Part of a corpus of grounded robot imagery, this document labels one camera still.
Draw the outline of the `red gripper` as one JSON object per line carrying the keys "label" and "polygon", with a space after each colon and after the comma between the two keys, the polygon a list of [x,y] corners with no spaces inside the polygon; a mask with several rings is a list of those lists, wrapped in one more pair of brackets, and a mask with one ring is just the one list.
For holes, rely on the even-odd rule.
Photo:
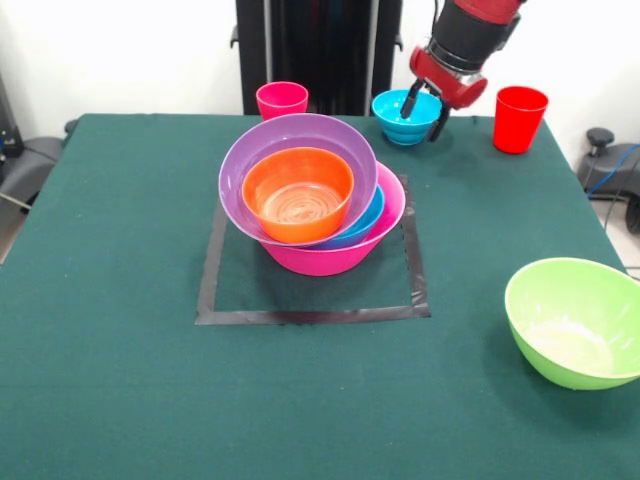
{"label": "red gripper", "polygon": [[451,108],[468,108],[481,97],[488,85],[488,80],[481,74],[466,75],[453,72],[439,64],[430,52],[420,47],[414,48],[409,67],[416,80],[408,90],[401,107],[401,117],[410,117],[424,85],[433,90],[443,102],[440,115],[428,133],[429,142],[435,142],[440,136],[449,120]]}

